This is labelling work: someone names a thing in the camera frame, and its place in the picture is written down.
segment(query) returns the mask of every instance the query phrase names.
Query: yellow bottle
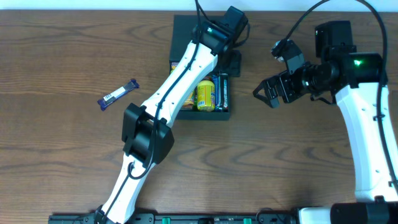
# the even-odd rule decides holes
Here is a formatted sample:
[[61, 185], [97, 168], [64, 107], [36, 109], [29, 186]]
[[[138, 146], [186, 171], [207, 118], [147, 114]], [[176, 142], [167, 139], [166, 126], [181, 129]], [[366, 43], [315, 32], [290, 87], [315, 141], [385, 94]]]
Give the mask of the yellow bottle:
[[198, 84], [198, 110], [213, 111], [216, 107], [215, 86], [212, 81], [203, 80]]

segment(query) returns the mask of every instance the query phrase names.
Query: white background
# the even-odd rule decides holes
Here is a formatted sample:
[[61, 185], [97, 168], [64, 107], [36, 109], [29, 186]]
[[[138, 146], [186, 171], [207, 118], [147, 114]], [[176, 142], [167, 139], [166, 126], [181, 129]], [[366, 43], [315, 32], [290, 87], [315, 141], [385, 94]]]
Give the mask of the white background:
[[[199, 0], [206, 11], [306, 11], [319, 0]], [[398, 12], [398, 0], [368, 0], [378, 11]], [[0, 0], [0, 9], [194, 10], [194, 0]], [[319, 11], [367, 11], [354, 0], [332, 0]]]

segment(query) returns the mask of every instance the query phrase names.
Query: wooden table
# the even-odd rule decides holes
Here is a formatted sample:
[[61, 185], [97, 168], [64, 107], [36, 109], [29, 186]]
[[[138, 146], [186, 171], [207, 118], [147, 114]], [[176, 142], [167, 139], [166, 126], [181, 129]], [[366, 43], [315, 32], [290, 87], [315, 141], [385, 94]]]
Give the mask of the wooden table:
[[[0, 12], [0, 223], [46, 223], [108, 199], [122, 163], [123, 111], [168, 75], [174, 14]], [[148, 176], [138, 207], [160, 213], [249, 212], [354, 201], [354, 167], [337, 106], [309, 96], [270, 109], [252, 96], [285, 69], [270, 54], [302, 12], [248, 12], [242, 74], [229, 121], [177, 121], [175, 144]], [[389, 32], [391, 115], [398, 127], [398, 14]], [[315, 58], [314, 27], [349, 19], [360, 52], [381, 52], [370, 13], [314, 12], [292, 39]], [[141, 85], [102, 112], [96, 101], [130, 78]]]

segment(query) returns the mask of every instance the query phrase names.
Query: green light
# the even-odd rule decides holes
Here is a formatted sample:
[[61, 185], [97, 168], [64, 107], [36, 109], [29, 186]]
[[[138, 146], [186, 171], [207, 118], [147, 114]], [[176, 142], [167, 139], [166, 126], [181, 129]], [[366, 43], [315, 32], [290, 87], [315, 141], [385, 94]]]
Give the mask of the green light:
[[356, 66], [360, 66], [360, 65], [362, 64], [362, 61], [360, 61], [360, 60], [354, 60], [354, 64], [355, 64]]

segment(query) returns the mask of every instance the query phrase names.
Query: open box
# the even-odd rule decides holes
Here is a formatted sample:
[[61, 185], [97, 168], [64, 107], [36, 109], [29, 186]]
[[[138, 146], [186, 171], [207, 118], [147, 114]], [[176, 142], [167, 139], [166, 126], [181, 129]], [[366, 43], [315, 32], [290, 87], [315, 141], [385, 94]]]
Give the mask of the open box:
[[[209, 16], [210, 20], [220, 20], [222, 16]], [[187, 45], [192, 39], [192, 30], [197, 24], [196, 16], [186, 15], [175, 15], [174, 16], [174, 28], [172, 37], [172, 46], [170, 49], [169, 66], [170, 71], [172, 70], [172, 63], [179, 62], [183, 57]], [[231, 77], [239, 77], [241, 71], [241, 53], [238, 50], [233, 50], [230, 62], [228, 66], [221, 67], [217, 65], [215, 69], [209, 73], [209, 75], [225, 75], [227, 74], [227, 104], [228, 110], [226, 111], [198, 111], [197, 109], [192, 110], [180, 110], [177, 115], [177, 119], [192, 119], [192, 120], [228, 120], [231, 116]]]

